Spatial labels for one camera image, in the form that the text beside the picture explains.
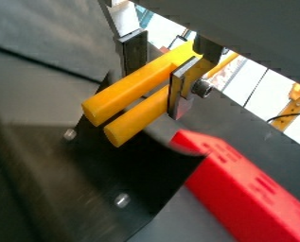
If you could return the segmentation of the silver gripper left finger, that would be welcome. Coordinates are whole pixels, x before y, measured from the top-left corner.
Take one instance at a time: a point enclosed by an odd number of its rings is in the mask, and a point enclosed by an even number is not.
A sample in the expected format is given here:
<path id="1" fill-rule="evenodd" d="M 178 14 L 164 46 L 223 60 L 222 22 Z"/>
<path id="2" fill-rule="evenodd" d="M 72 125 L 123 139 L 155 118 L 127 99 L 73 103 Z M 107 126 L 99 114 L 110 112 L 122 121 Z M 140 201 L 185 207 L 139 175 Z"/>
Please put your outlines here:
<path id="1" fill-rule="evenodd" d="M 118 39 L 122 46 L 123 74 L 127 76 L 147 63 L 148 32 L 138 28 Z"/>

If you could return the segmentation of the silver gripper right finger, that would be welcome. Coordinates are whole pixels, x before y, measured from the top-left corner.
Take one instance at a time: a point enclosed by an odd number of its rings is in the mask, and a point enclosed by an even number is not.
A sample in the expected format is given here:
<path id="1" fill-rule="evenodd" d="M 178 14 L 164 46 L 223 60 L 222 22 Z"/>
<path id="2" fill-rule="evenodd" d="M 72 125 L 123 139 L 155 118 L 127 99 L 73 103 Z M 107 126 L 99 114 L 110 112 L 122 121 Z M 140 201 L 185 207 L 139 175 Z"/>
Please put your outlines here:
<path id="1" fill-rule="evenodd" d="M 201 78 L 217 66 L 222 46 L 197 35 L 190 50 L 190 58 L 170 73 L 167 114 L 174 120 L 190 110 L 194 95 L 205 97 L 211 91 Z"/>

